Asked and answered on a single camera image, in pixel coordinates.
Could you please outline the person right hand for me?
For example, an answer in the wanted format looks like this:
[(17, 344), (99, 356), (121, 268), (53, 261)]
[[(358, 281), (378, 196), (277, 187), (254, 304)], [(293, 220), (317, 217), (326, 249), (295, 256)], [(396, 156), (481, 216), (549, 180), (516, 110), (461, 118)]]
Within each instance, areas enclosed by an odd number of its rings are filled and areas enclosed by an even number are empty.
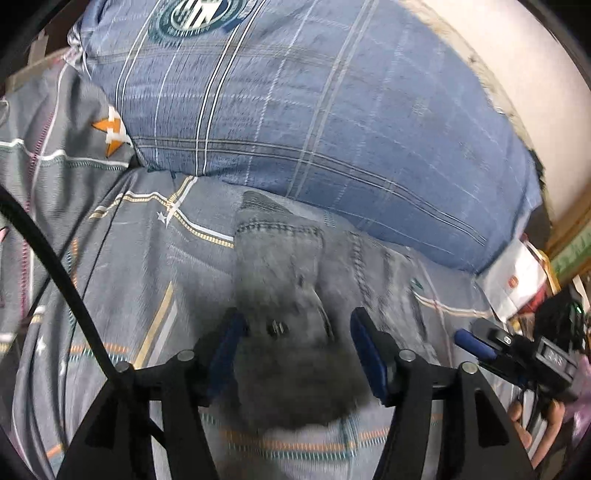
[[(526, 429), (519, 423), (521, 420), (523, 413), (522, 404), (515, 400), (513, 401), (508, 410), (507, 414), (509, 415), (515, 430), (517, 431), (518, 437), (520, 438), (523, 446), (526, 449), (529, 449), (533, 443), (532, 435), (526, 431)], [(565, 415), (565, 405), (562, 402), (557, 400), (553, 400), (550, 404), (548, 413), (547, 413), (547, 427), (546, 430), (536, 448), (532, 458), (531, 463), (533, 468), (537, 468), (538, 465), (544, 460), (548, 452), (550, 451), (553, 443), (555, 442)]]

